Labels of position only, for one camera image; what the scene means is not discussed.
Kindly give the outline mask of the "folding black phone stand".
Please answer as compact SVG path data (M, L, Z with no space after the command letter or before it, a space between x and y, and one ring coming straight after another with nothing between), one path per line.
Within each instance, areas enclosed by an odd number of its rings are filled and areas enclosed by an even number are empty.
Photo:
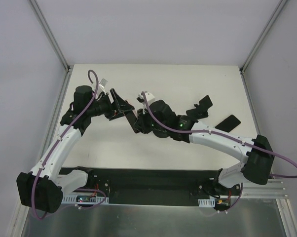
M212 107L213 103L209 95L203 97L198 104L194 104L194 108L187 110L186 115L193 119L204 119L209 116L208 109Z

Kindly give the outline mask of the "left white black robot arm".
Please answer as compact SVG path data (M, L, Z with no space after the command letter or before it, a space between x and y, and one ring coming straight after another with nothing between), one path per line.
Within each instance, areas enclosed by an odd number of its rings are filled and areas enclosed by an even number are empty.
M101 92L97 98L92 87L77 87L74 100L61 118L56 139L28 173L21 172L17 177L21 204L46 213L55 213L63 197L69 193L79 188L84 192L92 191L96 182L91 168L79 166L61 178L58 176L67 156L93 117L105 116L108 120L114 120L134 109L114 89L109 93Z

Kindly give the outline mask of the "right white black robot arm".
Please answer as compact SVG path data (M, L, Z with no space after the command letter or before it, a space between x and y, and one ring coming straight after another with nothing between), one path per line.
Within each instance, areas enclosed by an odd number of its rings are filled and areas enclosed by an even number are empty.
M158 138L210 147L228 154L239 162L229 168L221 168L213 181L213 190L224 195L231 187L244 181L258 185L268 182L274 156L268 139L238 137L225 131L208 127L187 115L177 115L163 100L150 104L149 108L125 114L135 133L153 133Z

